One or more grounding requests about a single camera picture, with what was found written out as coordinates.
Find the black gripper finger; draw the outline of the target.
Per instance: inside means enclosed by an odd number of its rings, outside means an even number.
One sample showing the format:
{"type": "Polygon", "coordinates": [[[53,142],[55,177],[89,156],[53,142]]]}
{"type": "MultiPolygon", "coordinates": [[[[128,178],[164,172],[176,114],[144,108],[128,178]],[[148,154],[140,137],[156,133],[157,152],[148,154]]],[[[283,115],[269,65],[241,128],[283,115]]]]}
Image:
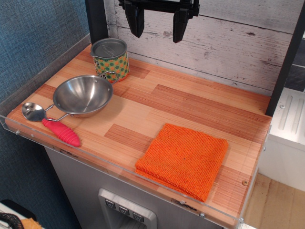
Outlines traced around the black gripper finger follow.
{"type": "Polygon", "coordinates": [[[173,42],[182,41],[186,26],[189,20],[189,10],[179,9],[173,17],[173,42]]]}
{"type": "Polygon", "coordinates": [[[144,30],[144,8],[128,0],[124,2],[124,6],[131,33],[140,38],[144,30]]]}

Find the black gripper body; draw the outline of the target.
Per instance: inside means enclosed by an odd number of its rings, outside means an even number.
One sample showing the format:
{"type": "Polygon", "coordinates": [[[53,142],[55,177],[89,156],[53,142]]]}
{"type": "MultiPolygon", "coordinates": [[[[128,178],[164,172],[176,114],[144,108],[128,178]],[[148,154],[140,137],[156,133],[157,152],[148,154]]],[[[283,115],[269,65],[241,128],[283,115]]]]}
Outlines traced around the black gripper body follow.
{"type": "Polygon", "coordinates": [[[179,10],[188,10],[190,17],[198,16],[200,10],[198,0],[120,0],[119,6],[122,6],[122,8],[125,10],[127,9],[128,3],[138,9],[166,13],[175,13],[179,10]]]}

